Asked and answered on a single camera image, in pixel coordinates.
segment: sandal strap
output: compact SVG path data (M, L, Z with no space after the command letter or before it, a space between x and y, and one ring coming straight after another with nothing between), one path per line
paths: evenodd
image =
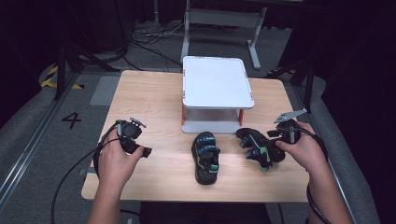
M201 149L198 149L197 153L198 153L198 156L202 156L208 151L216 153L217 155L219 155L219 153L220 153L220 149L218 147L216 147L216 146L205 146L205 147L203 147Z
M197 143L199 144L213 144L215 145L216 139L213 136L203 136L197 139Z

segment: left hand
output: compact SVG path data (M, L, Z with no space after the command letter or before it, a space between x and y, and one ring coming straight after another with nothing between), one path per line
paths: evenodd
M129 155L122 149L118 138L117 129L114 129L104 142L106 145L99 157L99 185L122 190L142 157L144 147L139 147Z

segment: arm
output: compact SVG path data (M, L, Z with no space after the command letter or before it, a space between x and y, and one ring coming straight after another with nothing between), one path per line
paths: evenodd
M105 142L118 139L116 130ZM143 147L134 154L126 154L120 141L105 145L99 157L99 187L93 199L88 223L120 223L120 196L122 189L131 177L137 162L142 157Z
M314 133L307 123L298 122L301 128ZM302 133L295 145L276 141L276 145L289 154L309 173L309 188L312 198L323 216L331 223L351 223L344 202L335 184L332 172L318 143ZM309 208L309 223L323 223Z

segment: metal stand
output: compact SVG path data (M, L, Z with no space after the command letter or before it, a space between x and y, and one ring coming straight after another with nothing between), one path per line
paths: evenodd
M184 18L184 39L183 48L181 50L180 61L189 54L190 46L190 23L202 23L211 25L227 25L254 28L254 35L251 40L247 41L248 50L250 52L251 61L254 69L261 69L259 58L256 52L256 42L264 21L266 7L262 8L260 13L244 13L220 11L200 8L190 8L190 0L187 0L186 13Z
M120 69L113 68L112 66L104 63L94 55L89 52L81 49L80 47L65 43L60 46L59 54L58 54L58 85L56 89L56 94L53 100L58 100L59 97L64 93L64 80L65 80L65 67L66 62L69 64L72 72L80 73L84 69L84 65L82 64L82 60L78 57L78 53L80 55L84 55L86 58L91 60L92 62L99 65L101 68L105 69L108 72L120 72Z
M290 84L293 86L300 86L303 80L306 77L306 86L305 86L305 95L304 95L304 106L308 113L311 112L311 95L312 95L312 88L314 85L314 66L312 63L313 60L311 59L302 59L297 63L294 63L290 66L283 67L275 72L268 73L265 78L277 78L285 73L288 73L291 69L296 70L296 73L290 80Z

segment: white platform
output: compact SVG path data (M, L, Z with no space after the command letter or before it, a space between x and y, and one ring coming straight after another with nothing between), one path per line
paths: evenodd
M245 66L236 58L183 59L185 133L234 133L241 109L254 106Z

